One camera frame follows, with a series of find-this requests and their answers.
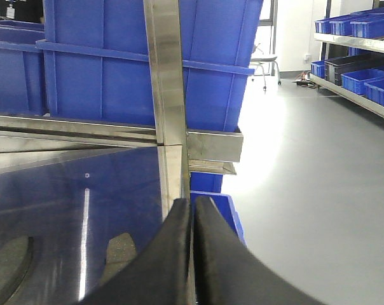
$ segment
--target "epoxy floor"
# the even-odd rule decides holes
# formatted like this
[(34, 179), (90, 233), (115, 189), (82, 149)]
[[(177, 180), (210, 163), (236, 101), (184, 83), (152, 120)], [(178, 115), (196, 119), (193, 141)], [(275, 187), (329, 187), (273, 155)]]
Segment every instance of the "epoxy floor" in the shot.
[(249, 80), (237, 176), (248, 248), (329, 305), (384, 305), (384, 119), (328, 90)]

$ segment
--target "stainless steel frame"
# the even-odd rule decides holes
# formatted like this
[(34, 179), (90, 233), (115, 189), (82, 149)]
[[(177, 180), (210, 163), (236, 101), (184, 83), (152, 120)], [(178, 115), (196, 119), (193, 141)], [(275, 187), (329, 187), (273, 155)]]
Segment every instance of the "stainless steel frame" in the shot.
[(325, 80), (325, 79), (322, 79), (322, 78), (318, 78), (317, 76), (315, 75), (311, 75), (311, 80), (316, 83), (317, 85), (320, 85), (320, 86), (323, 86), (329, 90), (331, 90), (332, 92), (335, 92), (337, 93), (338, 95), (341, 95), (342, 97), (345, 97), (346, 99), (352, 101), (353, 103), (359, 105), (359, 106), (362, 106), (363, 108), (366, 108), (367, 110), (381, 116), (382, 118), (384, 118), (384, 107), (371, 101), (371, 100), (368, 100), (367, 98), (361, 96), (361, 95), (358, 95), (356, 93), (353, 93), (351, 91), (348, 91), (340, 86), (336, 86), (335, 84)]
[[(240, 161), (240, 131), (188, 130), (188, 134), (191, 159)], [(149, 126), (0, 115), (0, 153), (157, 145), (155, 129)]]
[[(170, 206), (174, 199), (189, 198), (190, 193), (178, 0), (144, 0), (144, 14), (157, 143), (164, 147), (177, 146), (158, 150), (162, 202), (164, 205), (167, 201)], [(179, 149), (180, 154), (168, 155)], [(176, 166), (174, 158), (180, 163), (180, 175), (173, 176), (168, 167), (169, 164)]]
[(351, 46), (375, 52), (384, 53), (384, 38), (366, 39), (351, 36), (337, 36), (330, 34), (315, 33), (315, 39), (326, 43), (339, 44), (341, 46)]

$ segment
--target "metal shelf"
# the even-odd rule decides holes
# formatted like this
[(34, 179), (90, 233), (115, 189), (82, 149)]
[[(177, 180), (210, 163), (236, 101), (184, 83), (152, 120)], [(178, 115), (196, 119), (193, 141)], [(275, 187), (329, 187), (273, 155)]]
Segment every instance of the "metal shelf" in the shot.
[[(240, 130), (188, 130), (190, 170), (235, 173), (232, 162), (240, 161), (242, 145)], [(149, 126), (0, 114), (0, 153), (156, 146)]]
[(384, 53), (384, 38), (366, 39), (352, 36), (337, 36), (330, 34), (315, 33), (315, 39), (326, 43), (351, 46), (369, 51)]
[(352, 101), (353, 103), (362, 106), (363, 108), (381, 116), (384, 118), (384, 107), (382, 105), (379, 105), (371, 100), (368, 100), (367, 98), (358, 95), (356, 93), (353, 93), (351, 91), (348, 91), (340, 86), (337, 86), (329, 81), (326, 81), (325, 79), (319, 78), (313, 74), (311, 74), (311, 80), (324, 88), (327, 88), (331, 90), (334, 93), (337, 93), (338, 95)]

